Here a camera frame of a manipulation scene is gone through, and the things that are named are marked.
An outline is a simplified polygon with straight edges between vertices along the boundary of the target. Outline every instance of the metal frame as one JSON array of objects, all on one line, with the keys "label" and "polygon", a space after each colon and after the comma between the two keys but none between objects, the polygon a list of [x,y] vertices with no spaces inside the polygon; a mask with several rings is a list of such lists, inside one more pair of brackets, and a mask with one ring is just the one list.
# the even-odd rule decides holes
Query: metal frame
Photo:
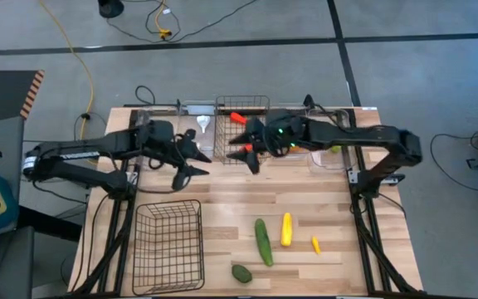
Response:
[{"label": "metal frame", "polygon": [[[172,106],[172,107],[178,107],[177,105],[162,105],[162,106]],[[349,115],[349,123],[351,127],[356,126],[356,119],[355,119],[355,113],[353,109],[347,109],[346,112],[348,112]],[[177,111],[171,110],[169,112],[170,115],[177,115]],[[337,114],[337,118],[339,121],[342,120],[342,115]],[[137,110],[132,110],[131,115],[130,115],[130,121],[129,125],[136,125],[137,121]],[[351,161],[349,158],[349,148],[348,147],[343,147],[342,148],[342,153],[343,153],[343,160],[344,164],[350,168],[351,166]],[[363,158],[363,152],[359,147],[355,147],[355,154],[358,160],[357,166],[359,169],[365,169],[365,163],[364,163],[364,158]],[[123,161],[122,164],[122,169],[126,171],[128,169],[128,161]],[[139,167],[136,164],[134,166],[134,172],[136,172],[139,176]],[[351,196],[351,201],[352,201],[352,206],[354,210],[354,221],[355,221],[355,227],[357,230],[358,234],[358,245],[359,245],[359,250],[360,250],[360,255],[361,255],[361,263],[363,265],[363,275],[365,279],[365,284],[367,287],[367,292],[369,297],[381,297],[384,299],[398,299],[398,298],[428,298],[428,299],[453,299],[453,298],[461,298],[461,297],[445,297],[445,296],[436,296],[436,295],[429,295],[426,294],[425,292],[419,292],[416,291],[415,289],[411,288],[410,286],[403,288],[402,287],[402,292],[392,292],[390,288],[390,279],[392,279],[395,282],[404,282],[403,278],[399,273],[396,271],[395,267],[390,263],[388,258],[384,255],[383,253],[383,245],[381,244],[381,236],[379,233],[378,229],[378,220],[377,216],[375,213],[375,209],[373,206],[373,201],[372,199],[364,199],[365,200],[365,205],[366,209],[368,210],[368,221],[370,223],[370,231],[366,228],[363,218],[361,216],[361,209],[359,207],[359,200],[361,199],[360,194],[356,194],[353,192],[351,185],[352,183],[350,182],[350,177],[349,177],[349,172],[347,172],[348,175],[348,184],[349,184],[349,192]],[[134,209],[133,208],[127,208],[127,212],[131,211],[132,213],[130,215],[125,215],[125,217],[132,218],[134,216]],[[124,213],[124,211],[121,211],[121,204],[116,202],[114,205],[114,209],[112,212],[112,216],[110,219],[110,225],[109,225],[109,232],[108,232],[108,238],[107,238],[107,247],[112,244],[114,238],[115,238],[115,233],[117,230],[117,225],[119,222],[119,217],[120,213]],[[106,279],[108,277],[108,271],[110,270],[109,267],[107,267],[103,273],[101,274],[99,284],[98,284],[98,289],[97,293],[90,293],[90,294],[69,294],[68,297],[71,298],[111,298],[111,297],[121,297],[121,283],[123,281],[123,275],[124,275],[124,269],[125,269],[125,264],[126,264],[126,255],[128,251],[128,246],[129,246],[129,238],[126,238],[123,243],[121,244],[119,248],[119,261],[117,263],[117,267],[115,269],[115,285],[114,285],[114,290],[113,291],[106,291]],[[372,273],[372,265],[370,262],[370,256],[368,253],[368,248],[371,249],[375,257],[378,259],[378,264],[379,264],[379,269],[380,269],[380,278],[381,278],[381,284],[383,286],[382,291],[378,291],[375,289],[374,285],[374,278],[373,278],[373,273]]]}]

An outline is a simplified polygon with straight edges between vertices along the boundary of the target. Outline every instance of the yellow cable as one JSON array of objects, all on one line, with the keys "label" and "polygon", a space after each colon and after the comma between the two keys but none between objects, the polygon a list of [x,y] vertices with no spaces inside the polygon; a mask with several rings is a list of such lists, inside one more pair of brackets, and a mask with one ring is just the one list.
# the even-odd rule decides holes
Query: yellow cable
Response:
[{"label": "yellow cable", "polygon": [[[51,11],[49,10],[49,8],[47,8],[46,4],[43,2],[43,0],[38,0],[38,2],[40,3],[40,5],[43,7],[43,9],[49,14],[49,16],[51,16],[51,19],[55,22],[55,24],[58,26],[58,29],[60,29],[60,32],[62,33],[62,35],[64,36],[64,38],[66,39],[66,43],[67,43],[67,46],[70,48],[70,51],[71,51],[71,54],[73,54],[73,56],[76,57],[76,59],[79,60],[79,62],[81,63],[82,67],[84,67],[84,71],[86,72],[86,75],[88,76],[88,81],[90,82],[90,101],[88,102],[88,107],[86,108],[86,113],[90,112],[90,109],[91,109],[91,105],[93,104],[93,100],[95,98],[95,93],[94,93],[94,87],[93,87],[93,80],[91,79],[91,74],[90,74],[90,70],[88,69],[88,66],[86,66],[86,64],[84,63],[84,61],[82,60],[82,58],[80,58],[80,56],[75,53],[75,51],[73,50],[73,45],[71,44],[71,41],[70,41],[70,38],[67,36],[66,34],[66,31],[64,30],[64,28],[62,27],[62,25],[60,24],[60,22],[58,22],[58,19],[51,13]],[[86,124],[86,119],[83,118],[82,119],[82,125],[80,126],[80,139],[82,140],[84,138],[84,128],[85,128],[85,124]],[[87,160],[89,163],[93,164],[93,165],[96,165],[97,163],[94,162],[94,161],[91,161],[91,160]]]},{"label": "yellow cable", "polygon": [[159,31],[159,36],[162,38],[162,39],[165,39],[166,36],[169,36],[171,35],[171,31],[168,30],[168,29],[163,29],[159,26],[158,24],[158,19],[159,19],[159,16],[163,13],[163,9],[165,8],[165,1],[166,0],[162,0],[162,3],[160,4],[160,9],[159,9],[159,12],[156,14],[156,17],[154,17],[154,24],[156,24],[156,27],[158,28],[158,31]]},{"label": "yellow cable", "polygon": [[160,32],[163,29],[158,24],[158,18],[159,18],[159,15],[162,14],[164,7],[165,7],[165,0],[162,0],[162,3],[160,4],[159,12],[156,14],[156,17],[154,17],[154,24],[156,24],[156,27],[158,28],[158,31],[160,31]]}]

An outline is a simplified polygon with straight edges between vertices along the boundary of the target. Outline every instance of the black wire basket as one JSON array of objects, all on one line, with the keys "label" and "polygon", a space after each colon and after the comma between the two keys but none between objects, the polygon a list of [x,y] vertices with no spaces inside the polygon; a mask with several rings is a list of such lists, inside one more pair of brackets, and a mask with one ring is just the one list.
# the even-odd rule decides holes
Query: black wire basket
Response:
[{"label": "black wire basket", "polygon": [[[214,157],[224,164],[242,164],[235,159],[228,159],[226,154],[241,150],[244,145],[229,145],[228,141],[245,130],[245,126],[231,120],[230,114],[236,112],[249,119],[253,116],[265,123],[266,112],[271,107],[271,99],[267,96],[219,96],[215,100],[215,146]],[[260,164],[269,157],[259,157]]]},{"label": "black wire basket", "polygon": [[137,296],[192,291],[204,285],[199,201],[138,206],[133,274]]}]

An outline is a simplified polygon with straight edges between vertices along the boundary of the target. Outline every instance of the green vegetable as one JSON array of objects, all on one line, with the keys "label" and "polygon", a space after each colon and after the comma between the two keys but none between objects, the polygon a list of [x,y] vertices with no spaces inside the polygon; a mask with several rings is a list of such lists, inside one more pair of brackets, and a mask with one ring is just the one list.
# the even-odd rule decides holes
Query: green vegetable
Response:
[{"label": "green vegetable", "polygon": [[233,265],[232,266],[232,275],[242,283],[251,282],[252,280],[252,273],[248,271],[245,267],[241,265]]},{"label": "green vegetable", "polygon": [[332,146],[331,152],[334,154],[337,154],[338,152],[340,152],[340,149],[341,149],[340,145]]},{"label": "green vegetable", "polygon": [[263,262],[265,262],[267,266],[274,265],[271,241],[269,240],[269,234],[266,232],[265,222],[262,219],[256,220],[256,241]]}]

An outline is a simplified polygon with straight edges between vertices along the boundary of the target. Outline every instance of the yellow black striped tape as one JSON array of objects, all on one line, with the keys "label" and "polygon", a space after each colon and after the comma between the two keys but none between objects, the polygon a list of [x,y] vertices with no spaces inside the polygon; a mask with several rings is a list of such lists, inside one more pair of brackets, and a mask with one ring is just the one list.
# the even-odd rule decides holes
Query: yellow black striped tape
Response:
[{"label": "yellow black striped tape", "polygon": [[20,111],[20,115],[27,119],[29,117],[29,113],[32,110],[32,104],[34,104],[34,100],[37,97],[38,90],[40,89],[40,85],[43,82],[44,71],[37,71],[34,75],[34,79],[32,79],[31,87],[25,97],[25,102],[23,103],[22,110]]}]

